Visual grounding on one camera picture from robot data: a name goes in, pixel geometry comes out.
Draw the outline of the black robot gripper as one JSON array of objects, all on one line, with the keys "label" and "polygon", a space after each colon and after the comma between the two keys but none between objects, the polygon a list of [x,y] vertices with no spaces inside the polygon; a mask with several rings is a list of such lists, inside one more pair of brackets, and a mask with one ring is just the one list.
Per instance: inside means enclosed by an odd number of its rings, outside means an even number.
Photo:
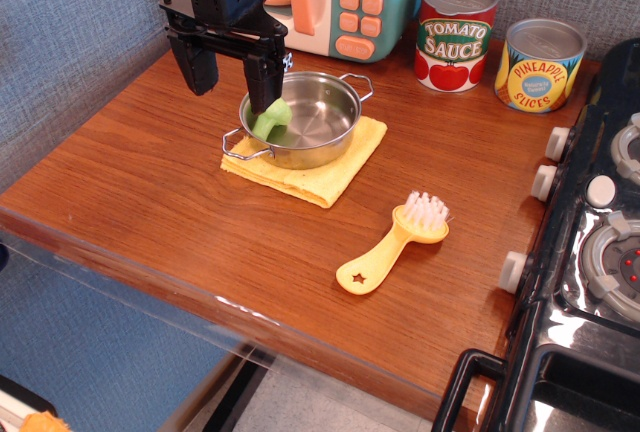
[{"label": "black robot gripper", "polygon": [[284,38],[288,29],[270,16],[266,0],[161,0],[169,26],[167,38],[189,89],[202,96],[219,80],[217,59],[200,36],[221,37],[231,50],[248,47],[244,74],[254,114],[264,113],[281,97]]}]

